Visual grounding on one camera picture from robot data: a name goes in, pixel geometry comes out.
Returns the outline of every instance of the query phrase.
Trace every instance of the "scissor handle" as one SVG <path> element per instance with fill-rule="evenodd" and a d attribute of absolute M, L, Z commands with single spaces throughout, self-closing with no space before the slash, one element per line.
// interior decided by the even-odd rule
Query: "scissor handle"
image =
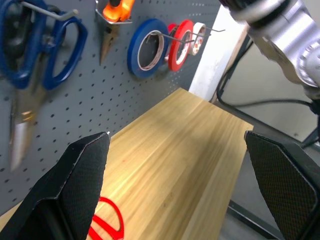
<path fill-rule="evenodd" d="M 64 69 L 57 76 L 53 76 L 59 48 L 64 39 L 66 28 L 69 24 L 75 24 L 77 26 L 77 29 L 78 29 L 77 41 L 73 49 L 73 52 L 69 58 L 69 61 L 65 65 Z M 85 48 L 88 31 L 86 27 L 81 23 L 81 20 L 73 16 L 66 21 L 56 21 L 51 36 L 54 39 L 53 40 L 54 47 L 52 47 L 48 51 L 49 58 L 47 62 L 46 71 L 44 72 L 44 75 L 43 75 L 43 83 L 42 83 L 46 90 L 52 90 L 56 88 L 58 85 L 63 83 L 65 80 L 67 80 L 67 78 L 75 70 L 78 64 L 78 61 L 81 57 L 81 54 Z"/>
<path fill-rule="evenodd" d="M 0 72 L 17 88 L 25 89 L 30 81 L 31 74 L 39 53 L 42 51 L 42 37 L 46 27 L 47 17 L 38 12 L 35 13 L 35 20 L 32 25 L 29 40 L 24 53 L 24 61 L 19 70 L 15 71 L 8 65 L 7 56 L 4 52 L 5 46 L 5 20 L 8 8 L 11 4 L 19 3 L 19 0 L 0 0 Z M 47 9 L 43 0 L 25 0 L 42 9 Z"/>

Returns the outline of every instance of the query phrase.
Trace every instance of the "scissors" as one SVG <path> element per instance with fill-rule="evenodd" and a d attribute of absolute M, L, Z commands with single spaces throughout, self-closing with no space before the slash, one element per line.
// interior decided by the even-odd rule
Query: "scissors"
<path fill-rule="evenodd" d="M 26 2 L 49 10 L 43 0 L 26 0 Z M 7 11 L 16 3 L 19 3 L 19 0 L 0 0 L 0 46 L 5 46 L 4 23 Z M 11 171 L 20 166 L 26 155 L 33 135 L 33 125 L 47 92 L 65 82 L 72 74 L 88 36 L 88 31 L 81 20 L 71 17 L 65 21 L 55 21 L 51 35 L 45 37 L 46 20 L 46 15 L 34 12 L 24 58 L 17 70 L 9 66 L 9 57 L 3 47 L 0 47 L 0 72 L 16 89 L 11 113 Z M 53 76 L 59 48 L 65 38 L 66 28 L 70 24 L 75 24 L 78 30 L 77 41 L 64 69 Z"/>

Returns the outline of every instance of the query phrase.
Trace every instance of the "gray pegboard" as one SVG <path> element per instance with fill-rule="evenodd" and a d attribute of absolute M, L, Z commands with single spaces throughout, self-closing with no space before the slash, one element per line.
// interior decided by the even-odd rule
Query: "gray pegboard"
<path fill-rule="evenodd" d="M 0 215 L 23 200 L 70 143 L 102 131 L 110 131 L 112 136 L 178 87 L 189 89 L 204 46 L 196 56 L 189 55 L 178 72 L 169 71 L 166 64 L 148 79 L 136 79 L 128 72 L 128 47 L 141 23 L 149 18 L 158 18 L 167 25 L 190 19 L 212 27 L 220 7 L 218 0 L 136 0 L 132 10 L 133 23 L 120 27 L 117 40 L 100 66 L 102 31 L 95 14 L 95 1 L 46 0 L 46 3 L 63 11 L 78 9 L 78 17 L 89 35 L 72 76 L 48 94 L 37 117 L 27 156 L 12 173 L 9 128 L 14 91 L 6 80 L 0 81 Z M 56 71 L 69 59 L 76 35 L 76 29 L 69 27 Z"/>

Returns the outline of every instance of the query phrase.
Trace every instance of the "metal table leg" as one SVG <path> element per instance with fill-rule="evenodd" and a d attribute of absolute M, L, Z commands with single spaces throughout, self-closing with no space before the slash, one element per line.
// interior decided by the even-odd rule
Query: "metal table leg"
<path fill-rule="evenodd" d="M 266 223 L 232 200 L 230 200 L 227 213 L 231 214 L 234 218 L 238 219 L 266 239 L 284 240 L 283 235 L 278 229 Z"/>

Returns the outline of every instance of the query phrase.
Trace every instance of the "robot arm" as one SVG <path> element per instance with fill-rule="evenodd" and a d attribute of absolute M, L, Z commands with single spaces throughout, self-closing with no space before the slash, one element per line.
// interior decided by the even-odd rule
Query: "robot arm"
<path fill-rule="evenodd" d="M 285 77 L 320 99 L 320 28 L 302 0 L 220 0 L 236 21 L 246 21 L 249 36 Z"/>

